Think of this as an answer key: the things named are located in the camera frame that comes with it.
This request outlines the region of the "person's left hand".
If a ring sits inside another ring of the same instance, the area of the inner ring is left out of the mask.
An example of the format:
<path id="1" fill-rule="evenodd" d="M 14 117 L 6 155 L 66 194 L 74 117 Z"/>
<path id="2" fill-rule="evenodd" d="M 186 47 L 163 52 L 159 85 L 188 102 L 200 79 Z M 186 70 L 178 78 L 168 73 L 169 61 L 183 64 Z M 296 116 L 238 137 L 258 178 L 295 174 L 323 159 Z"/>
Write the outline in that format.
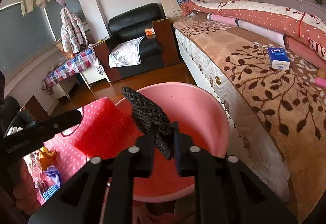
<path id="1" fill-rule="evenodd" d="M 20 160 L 19 176 L 20 181 L 13 188 L 15 205 L 27 215 L 32 215 L 41 207 L 41 204 L 37 199 L 33 178 L 28 172 L 28 167 L 24 159 Z"/>

